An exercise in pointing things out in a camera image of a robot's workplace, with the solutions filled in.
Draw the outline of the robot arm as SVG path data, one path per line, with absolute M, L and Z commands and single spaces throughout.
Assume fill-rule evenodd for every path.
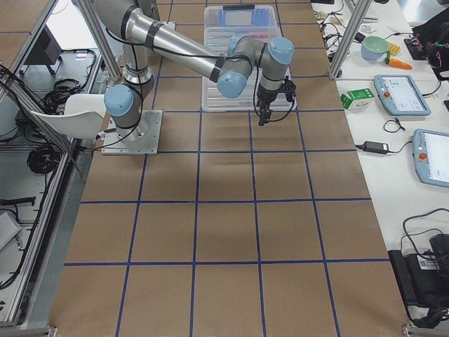
M 253 95 L 253 109 L 261 126 L 272 122 L 270 105 L 278 94 L 284 94 L 290 104 L 295 103 L 296 86 L 286 75 L 294 47 L 287 38 L 263 42 L 236 35 L 227 53 L 222 54 L 149 17 L 136 1 L 96 1 L 95 12 L 125 44 L 151 50 L 207 77 L 227 98 L 239 97 L 253 70 L 261 70 Z

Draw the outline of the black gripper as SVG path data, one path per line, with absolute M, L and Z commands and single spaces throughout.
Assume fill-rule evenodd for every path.
M 273 103 L 278 94 L 282 93 L 285 95 L 286 100 L 289 103 L 293 103 L 296 97 L 296 85 L 294 82 L 289 79 L 289 76 L 285 76 L 282 81 L 274 82 L 277 85 L 277 88 L 272 89 L 268 88 L 269 84 L 273 84 L 273 81 L 266 80 L 265 77 L 262 77 L 262 80 L 257 85 L 257 104 L 258 105 L 270 105 Z M 270 121 L 272 115 L 272 110 L 267 108 L 265 110 L 260 110 L 259 115 L 259 126 L 264 126 L 267 121 Z

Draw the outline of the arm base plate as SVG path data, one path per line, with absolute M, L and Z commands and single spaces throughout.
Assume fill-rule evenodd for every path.
M 159 148 L 163 110 L 144 110 L 137 128 L 124 140 L 131 129 L 117 128 L 114 120 L 109 118 L 108 128 L 114 131 L 107 133 L 103 147 L 100 149 L 104 155 L 156 155 Z

